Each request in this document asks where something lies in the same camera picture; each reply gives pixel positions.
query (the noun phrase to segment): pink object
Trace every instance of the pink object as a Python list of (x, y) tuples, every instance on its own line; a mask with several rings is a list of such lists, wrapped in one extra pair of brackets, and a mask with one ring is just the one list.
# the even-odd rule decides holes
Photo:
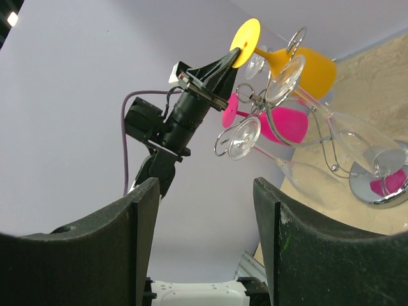
[[(370, 188), (374, 193), (378, 194), (379, 196), (387, 196), (388, 194), (385, 194), (384, 190), (382, 189), (381, 180), (382, 179), (373, 180), (372, 182), (370, 182)], [(406, 180), (407, 174), (405, 173), (405, 171), (403, 171), (403, 169), (398, 170), (394, 174), (388, 175), (385, 178), (386, 190), (390, 194), (394, 193), (395, 191), (402, 187)]]
[[(228, 103), (227, 109), (222, 114), (222, 126), (224, 126), (224, 128), (228, 128), (232, 125), (236, 115), (242, 117), (249, 116), (248, 113), (238, 110), (239, 100), (237, 94), (233, 93)], [(286, 107), (277, 107), (272, 110), (272, 118), (277, 130), (284, 138), (296, 143), (302, 142), (305, 138), (309, 126), (309, 120), (305, 113)], [(261, 121), (261, 134), (264, 137), (273, 142), (284, 144), (270, 129), (268, 116), (265, 113), (259, 116), (259, 120)]]
[(234, 122), (235, 116), (238, 112), (238, 104), (238, 96), (237, 94), (233, 93), (229, 97), (227, 109), (222, 113), (222, 126), (224, 128), (229, 128), (232, 125), (232, 122)]

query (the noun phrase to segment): white wall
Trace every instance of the white wall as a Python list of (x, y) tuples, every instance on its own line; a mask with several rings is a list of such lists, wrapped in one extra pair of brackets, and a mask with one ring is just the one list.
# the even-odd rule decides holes
[[(169, 89), (177, 61), (194, 67), (222, 57), (248, 18), (220, 0), (26, 0), (0, 52), (0, 231), (48, 233), (119, 198), (123, 97)], [(284, 45), (267, 31), (262, 40)], [(164, 106), (164, 97), (145, 98)], [(211, 110), (192, 156), (177, 165), (159, 209), (154, 279), (225, 281), (258, 243), (252, 181), (279, 186), (282, 175), (257, 152), (240, 162), (215, 157), (221, 131), (221, 113)], [(148, 153), (129, 143), (132, 179)]]
[(307, 26), (305, 45), (343, 58), (408, 29), (407, 0), (230, 0), (289, 40)]

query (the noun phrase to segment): light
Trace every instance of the light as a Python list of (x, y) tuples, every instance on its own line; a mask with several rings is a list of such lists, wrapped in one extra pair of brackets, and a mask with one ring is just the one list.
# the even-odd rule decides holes
[(7, 18), (7, 22), (13, 27), (17, 23), (18, 16), (16, 13), (12, 12), (10, 16)]

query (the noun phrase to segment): yellow object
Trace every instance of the yellow object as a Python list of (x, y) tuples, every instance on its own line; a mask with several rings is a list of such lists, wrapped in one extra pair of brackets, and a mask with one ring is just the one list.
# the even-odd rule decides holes
[(232, 41), (231, 48), (229, 48), (229, 51), (237, 47), (241, 49), (240, 56), (235, 61), (233, 68), (239, 68), (249, 60), (252, 53), (254, 53), (260, 36), (261, 24), (258, 19), (249, 19), (241, 25)]
[[(241, 67), (251, 58), (252, 53), (255, 52), (268, 61), (270, 71), (274, 77), (289, 62), (292, 50), (288, 53), (286, 49), (275, 52), (262, 51), (256, 47), (260, 36), (261, 24), (257, 19), (249, 19), (241, 25), (229, 49), (229, 51), (237, 47), (241, 49), (241, 54), (233, 67)], [(328, 57), (305, 47), (299, 47), (295, 55), (303, 55), (306, 59), (305, 67), (300, 75), (300, 87), (315, 99), (321, 99), (334, 84), (336, 64)]]
[[(255, 53), (264, 57), (274, 77), (289, 62), (292, 52), (281, 49), (275, 52), (265, 52), (255, 48)], [(305, 67), (300, 75), (300, 87), (313, 98), (323, 98), (333, 87), (336, 80), (336, 64), (328, 57), (305, 47), (299, 47), (295, 55), (303, 55)]]

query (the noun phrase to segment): chrome base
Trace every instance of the chrome base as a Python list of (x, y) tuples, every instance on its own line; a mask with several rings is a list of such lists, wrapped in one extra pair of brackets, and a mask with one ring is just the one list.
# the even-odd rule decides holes
[[(408, 152), (408, 143), (396, 141), (405, 151)], [(405, 172), (408, 173), (408, 165), (404, 166)], [(386, 196), (381, 196), (371, 190), (370, 183), (380, 178), (373, 176), (363, 169), (359, 164), (354, 163), (350, 170), (351, 173), (363, 173), (358, 177), (350, 177), (349, 184), (351, 192), (362, 202), (374, 208), (390, 208), (397, 206), (408, 200), (408, 180), (402, 186)]]

